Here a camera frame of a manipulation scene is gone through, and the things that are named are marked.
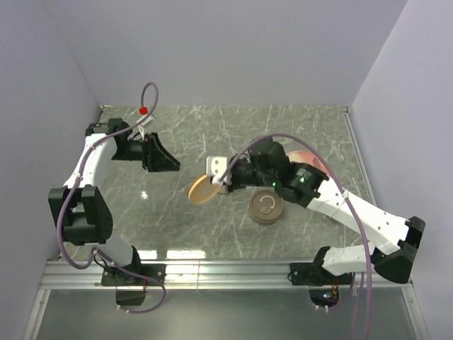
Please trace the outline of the brown round lid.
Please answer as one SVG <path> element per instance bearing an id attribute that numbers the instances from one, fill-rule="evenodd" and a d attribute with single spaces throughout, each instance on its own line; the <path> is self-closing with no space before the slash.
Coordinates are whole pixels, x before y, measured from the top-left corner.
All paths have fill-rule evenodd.
<path id="1" fill-rule="evenodd" d="M 251 196 L 248 210 L 257 210 L 265 214 L 283 211 L 284 200 L 270 190 L 257 191 Z"/>

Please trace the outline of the beige round lid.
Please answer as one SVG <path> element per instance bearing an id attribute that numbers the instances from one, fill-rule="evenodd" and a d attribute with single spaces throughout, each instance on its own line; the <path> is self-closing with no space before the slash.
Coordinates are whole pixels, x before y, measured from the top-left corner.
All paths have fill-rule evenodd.
<path id="1" fill-rule="evenodd" d="M 193 205 L 201 205 L 211 200 L 222 187 L 211 183 L 211 178 L 203 174 L 196 178 L 188 189 L 188 200 Z"/>

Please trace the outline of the brown steel lunch container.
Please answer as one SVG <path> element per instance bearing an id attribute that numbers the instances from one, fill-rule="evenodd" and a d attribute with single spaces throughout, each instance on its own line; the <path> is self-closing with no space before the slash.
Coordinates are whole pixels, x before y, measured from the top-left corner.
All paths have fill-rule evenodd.
<path id="1" fill-rule="evenodd" d="M 264 212 L 257 210 L 249 210 L 249 214 L 252 220 L 259 225 L 272 225 L 281 219 L 283 216 L 283 211 L 279 210 L 277 212 L 270 212 L 265 214 Z"/>

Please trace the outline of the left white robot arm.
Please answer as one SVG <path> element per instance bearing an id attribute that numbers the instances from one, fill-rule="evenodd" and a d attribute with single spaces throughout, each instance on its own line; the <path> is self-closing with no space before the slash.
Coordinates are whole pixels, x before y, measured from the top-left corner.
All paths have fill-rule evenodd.
<path id="1" fill-rule="evenodd" d="M 75 263 L 64 245 L 90 245 L 90 260 L 101 256 L 128 285 L 140 282 L 144 269 L 137 250 L 113 236 L 113 216 L 99 189 L 106 167 L 115 160 L 141 162 L 144 170 L 154 173 L 180 169 L 180 162 L 164 148 L 157 133 L 133 140 L 129 137 L 131 132 L 132 127 L 121 118 L 89 125 L 74 172 L 61 188 L 51 189 L 48 195 L 64 259 L 76 269 L 87 268 Z"/>

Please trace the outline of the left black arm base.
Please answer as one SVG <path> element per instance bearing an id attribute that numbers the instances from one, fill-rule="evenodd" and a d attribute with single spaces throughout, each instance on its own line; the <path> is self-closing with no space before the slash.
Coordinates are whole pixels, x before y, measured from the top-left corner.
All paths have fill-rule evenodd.
<path id="1" fill-rule="evenodd" d="M 95 262 L 103 269 L 101 286 L 116 288 L 115 301 L 119 310 L 130 314 L 144 314 L 163 304 L 166 298 L 165 264 L 142 263 L 139 253 L 134 247 L 132 248 L 132 262 L 126 266 L 117 265 L 100 251 L 95 255 Z M 147 288 L 150 287 L 162 289 L 161 299 L 155 306 L 147 310 L 132 310 L 132 307 L 140 307 L 143 304 L 147 297 Z"/>

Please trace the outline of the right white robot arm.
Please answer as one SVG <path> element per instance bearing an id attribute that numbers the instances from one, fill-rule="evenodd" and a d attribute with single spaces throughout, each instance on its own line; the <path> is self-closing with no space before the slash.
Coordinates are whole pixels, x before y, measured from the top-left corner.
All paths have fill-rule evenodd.
<path id="1" fill-rule="evenodd" d="M 304 275 L 308 284 L 370 271 L 393 283 L 409 281 L 425 229 L 419 217 L 399 217 L 368 203 L 339 185 L 331 172 L 291 161 L 272 137 L 260 137 L 216 164 L 220 168 L 213 173 L 215 183 L 225 183 L 231 191 L 271 187 L 283 200 L 324 214 L 362 237 L 359 246 L 321 247 Z"/>

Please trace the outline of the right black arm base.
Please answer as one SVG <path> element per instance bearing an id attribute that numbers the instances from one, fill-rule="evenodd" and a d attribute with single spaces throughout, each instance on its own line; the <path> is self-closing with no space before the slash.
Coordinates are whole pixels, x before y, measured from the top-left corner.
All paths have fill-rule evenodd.
<path id="1" fill-rule="evenodd" d="M 339 308 L 353 293 L 354 273 L 339 276 L 323 268 L 330 246 L 321 247 L 312 262 L 293 262 L 289 265 L 287 280 L 293 286 L 308 286 L 309 299 L 316 310 L 328 312 Z"/>

